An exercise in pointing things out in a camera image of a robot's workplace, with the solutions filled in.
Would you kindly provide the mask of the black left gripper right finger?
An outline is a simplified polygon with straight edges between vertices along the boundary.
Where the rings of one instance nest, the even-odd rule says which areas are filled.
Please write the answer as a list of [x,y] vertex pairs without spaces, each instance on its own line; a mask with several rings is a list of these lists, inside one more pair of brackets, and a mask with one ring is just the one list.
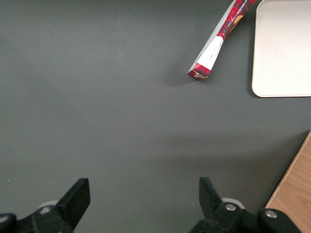
[[234,233],[242,219],[242,209],[224,202],[210,178],[199,179],[199,203],[205,219],[200,220],[190,233]]

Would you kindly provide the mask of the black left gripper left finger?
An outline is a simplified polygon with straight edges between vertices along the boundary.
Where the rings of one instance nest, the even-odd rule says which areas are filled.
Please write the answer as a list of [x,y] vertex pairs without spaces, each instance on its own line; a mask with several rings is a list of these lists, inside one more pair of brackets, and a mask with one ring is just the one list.
[[81,178],[56,203],[31,216],[35,233],[72,233],[90,204],[89,180]]

